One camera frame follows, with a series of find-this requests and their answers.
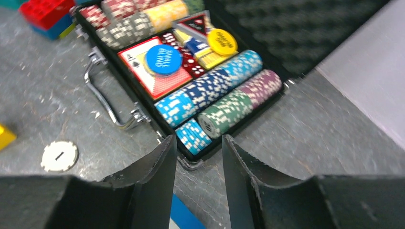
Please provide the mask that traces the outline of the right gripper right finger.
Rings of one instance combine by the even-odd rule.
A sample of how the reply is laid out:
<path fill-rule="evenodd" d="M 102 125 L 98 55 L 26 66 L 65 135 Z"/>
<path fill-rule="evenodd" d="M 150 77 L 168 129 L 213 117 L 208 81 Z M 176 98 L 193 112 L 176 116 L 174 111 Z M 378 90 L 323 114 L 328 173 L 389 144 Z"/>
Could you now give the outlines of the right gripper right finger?
<path fill-rule="evenodd" d="M 266 165 L 222 137 L 234 229 L 402 229 L 405 178 L 315 175 L 301 180 Z"/>

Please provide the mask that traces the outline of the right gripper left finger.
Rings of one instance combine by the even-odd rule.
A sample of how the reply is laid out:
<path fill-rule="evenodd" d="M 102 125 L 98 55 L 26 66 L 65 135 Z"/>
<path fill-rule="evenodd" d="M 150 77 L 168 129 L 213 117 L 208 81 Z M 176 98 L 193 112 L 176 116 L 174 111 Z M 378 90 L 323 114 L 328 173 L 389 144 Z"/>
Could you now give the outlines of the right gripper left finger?
<path fill-rule="evenodd" d="M 76 176 L 2 176 L 3 229 L 166 229 L 170 224 L 177 142 L 101 181 Z"/>

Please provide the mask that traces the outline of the white 1 poker chip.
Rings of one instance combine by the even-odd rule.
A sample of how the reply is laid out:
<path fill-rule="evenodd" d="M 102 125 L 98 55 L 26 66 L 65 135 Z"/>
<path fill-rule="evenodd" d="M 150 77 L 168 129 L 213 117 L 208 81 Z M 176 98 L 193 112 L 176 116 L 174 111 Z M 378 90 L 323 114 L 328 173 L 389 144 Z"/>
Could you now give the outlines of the white 1 poker chip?
<path fill-rule="evenodd" d="M 71 141 L 54 141 L 43 150 L 41 167 L 46 172 L 65 172 L 78 160 L 78 147 Z"/>

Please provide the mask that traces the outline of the black poker chip case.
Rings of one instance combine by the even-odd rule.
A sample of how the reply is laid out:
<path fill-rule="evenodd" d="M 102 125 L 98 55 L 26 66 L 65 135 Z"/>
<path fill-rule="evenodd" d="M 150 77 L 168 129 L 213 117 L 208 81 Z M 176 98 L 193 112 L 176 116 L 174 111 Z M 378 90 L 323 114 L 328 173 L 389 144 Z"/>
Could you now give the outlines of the black poker chip case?
<path fill-rule="evenodd" d="M 118 127 L 145 121 L 161 137 L 176 135 L 178 160 L 199 168 L 269 108 L 288 82 L 315 68 L 381 10 L 385 0 L 91 0 L 70 12 L 93 45 L 85 83 Z M 208 44 L 228 31 L 237 52 Z M 154 75 L 145 55 L 177 49 L 174 74 Z"/>

